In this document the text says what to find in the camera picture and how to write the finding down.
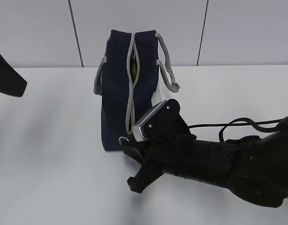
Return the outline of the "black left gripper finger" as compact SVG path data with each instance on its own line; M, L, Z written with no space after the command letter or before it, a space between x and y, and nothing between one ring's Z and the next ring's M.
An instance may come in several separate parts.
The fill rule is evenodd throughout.
M0 54L0 93L20 98L23 96L26 86L26 80Z

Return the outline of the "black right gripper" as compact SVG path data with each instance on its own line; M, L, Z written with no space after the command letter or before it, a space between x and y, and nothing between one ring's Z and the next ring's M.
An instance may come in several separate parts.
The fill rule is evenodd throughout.
M120 139L123 153L141 165L136 175L127 180L131 191L142 193L163 174L173 171L178 151L182 149L178 143L180 137L193 137L181 116L172 133L163 133L144 142L137 142L133 135Z

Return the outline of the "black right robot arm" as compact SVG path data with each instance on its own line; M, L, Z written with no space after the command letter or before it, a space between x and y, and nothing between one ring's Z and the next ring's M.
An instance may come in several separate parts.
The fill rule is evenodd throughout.
M163 174L171 174L229 189L255 205L280 207L288 197L288 116L268 134L202 141L177 117L169 129L159 126L147 141L138 142L132 135L120 139L123 152L141 166L128 186L141 193Z

